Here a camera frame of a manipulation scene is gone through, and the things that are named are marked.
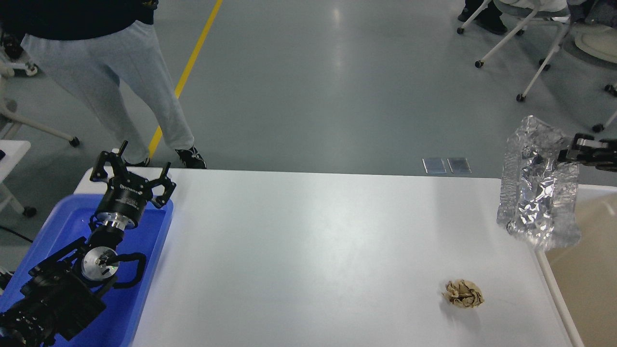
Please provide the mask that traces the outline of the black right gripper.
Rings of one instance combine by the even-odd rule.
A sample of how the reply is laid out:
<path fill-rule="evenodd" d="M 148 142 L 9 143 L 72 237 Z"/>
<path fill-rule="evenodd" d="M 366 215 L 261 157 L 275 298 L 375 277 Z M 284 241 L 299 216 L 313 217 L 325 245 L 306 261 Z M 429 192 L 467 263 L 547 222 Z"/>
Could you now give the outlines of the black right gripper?
<path fill-rule="evenodd" d="M 584 133 L 575 134 L 571 149 L 558 154 L 559 163 L 578 163 L 599 171 L 617 172 L 617 139 L 601 139 Z"/>

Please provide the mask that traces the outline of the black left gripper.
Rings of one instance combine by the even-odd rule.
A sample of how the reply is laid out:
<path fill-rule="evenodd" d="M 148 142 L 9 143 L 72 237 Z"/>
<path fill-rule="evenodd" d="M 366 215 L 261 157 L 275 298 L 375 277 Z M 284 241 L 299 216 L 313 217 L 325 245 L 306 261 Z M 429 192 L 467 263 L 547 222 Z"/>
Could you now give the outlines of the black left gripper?
<path fill-rule="evenodd" d="M 118 152 L 102 151 L 92 168 L 90 181 L 104 182 L 107 190 L 95 211 L 99 222 L 116 223 L 122 230 L 139 226 L 148 202 L 157 209 L 163 208 L 176 189 L 176 183 L 168 176 L 171 162 L 161 170 L 158 178 L 148 180 L 143 176 L 129 175 L 122 154 L 128 145 L 124 140 Z M 110 166 L 114 176 L 105 170 Z"/>

